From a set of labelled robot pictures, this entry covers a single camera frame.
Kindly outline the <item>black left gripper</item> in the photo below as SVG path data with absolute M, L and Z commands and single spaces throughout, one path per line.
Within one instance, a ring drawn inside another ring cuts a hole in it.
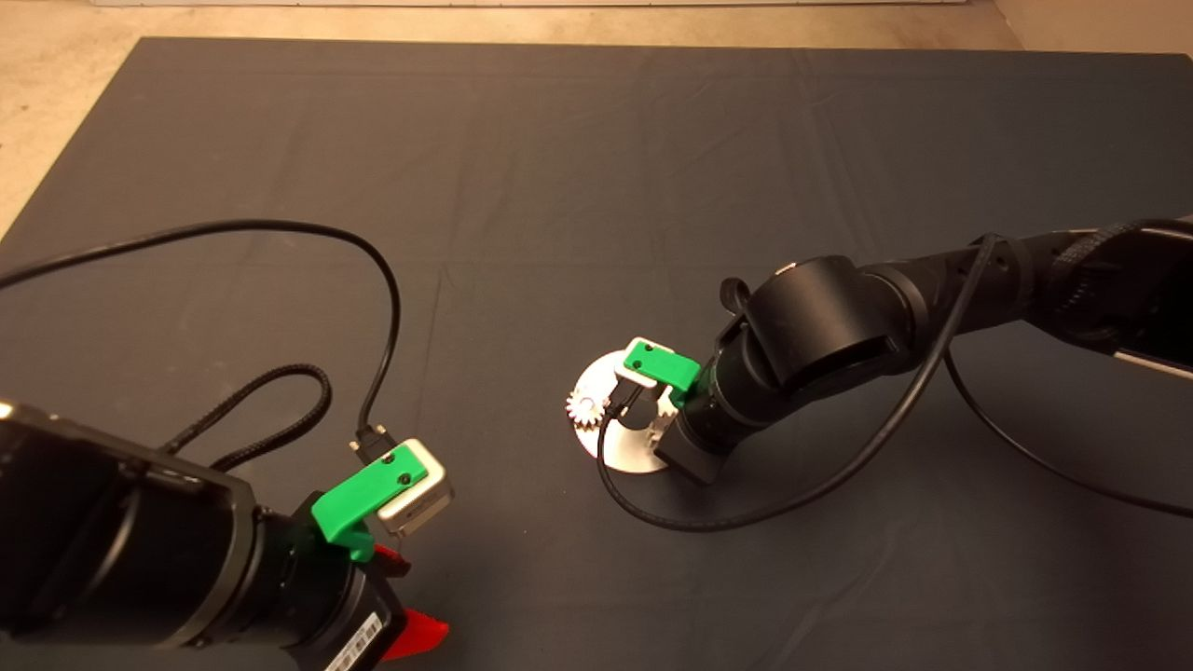
M 286 615 L 299 624 L 296 644 L 285 652 L 298 670 L 375 670 L 383 661 L 435 650 L 450 624 L 402 607 L 392 579 L 412 565 L 387 544 L 357 562 L 350 549 L 328 542 L 314 517 L 317 494 L 295 510 L 304 536 L 295 544 L 297 568 L 284 589 Z

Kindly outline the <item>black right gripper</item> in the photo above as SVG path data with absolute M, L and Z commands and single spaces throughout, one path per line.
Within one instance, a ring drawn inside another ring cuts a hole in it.
M 675 407 L 653 455 L 694 484 L 711 485 L 740 442 L 740 421 L 721 399 L 712 365 L 705 367 L 688 390 L 672 390 Z

